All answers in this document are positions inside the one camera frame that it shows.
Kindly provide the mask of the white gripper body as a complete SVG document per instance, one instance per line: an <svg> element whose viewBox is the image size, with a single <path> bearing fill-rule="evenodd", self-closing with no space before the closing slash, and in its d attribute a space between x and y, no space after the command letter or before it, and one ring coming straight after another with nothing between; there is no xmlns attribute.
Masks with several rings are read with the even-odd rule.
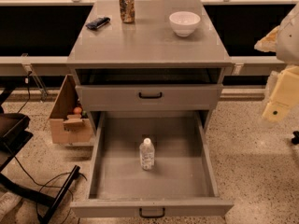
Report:
<svg viewBox="0 0 299 224"><path fill-rule="evenodd" d="M299 103L299 66L288 66L278 74L270 102L288 108Z"/></svg>

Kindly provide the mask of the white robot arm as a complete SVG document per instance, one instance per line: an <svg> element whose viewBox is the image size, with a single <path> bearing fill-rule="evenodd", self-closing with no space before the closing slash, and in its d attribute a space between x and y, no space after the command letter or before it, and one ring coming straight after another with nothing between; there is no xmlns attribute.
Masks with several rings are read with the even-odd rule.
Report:
<svg viewBox="0 0 299 224"><path fill-rule="evenodd" d="M299 104L299 4L254 48L262 52L273 51L286 68L271 77L267 104L262 117L270 122L283 120Z"/></svg>

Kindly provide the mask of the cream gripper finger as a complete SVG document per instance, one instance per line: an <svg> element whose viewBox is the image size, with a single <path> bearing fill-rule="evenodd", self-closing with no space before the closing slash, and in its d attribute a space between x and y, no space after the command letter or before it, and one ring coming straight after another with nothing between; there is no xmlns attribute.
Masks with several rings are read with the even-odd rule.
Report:
<svg viewBox="0 0 299 224"><path fill-rule="evenodd" d="M254 48L261 52L275 52L279 27L272 29L266 36L258 40Z"/></svg>
<svg viewBox="0 0 299 224"><path fill-rule="evenodd" d="M286 106L277 103L268 103L263 111L262 117L270 122L282 121L289 113Z"/></svg>

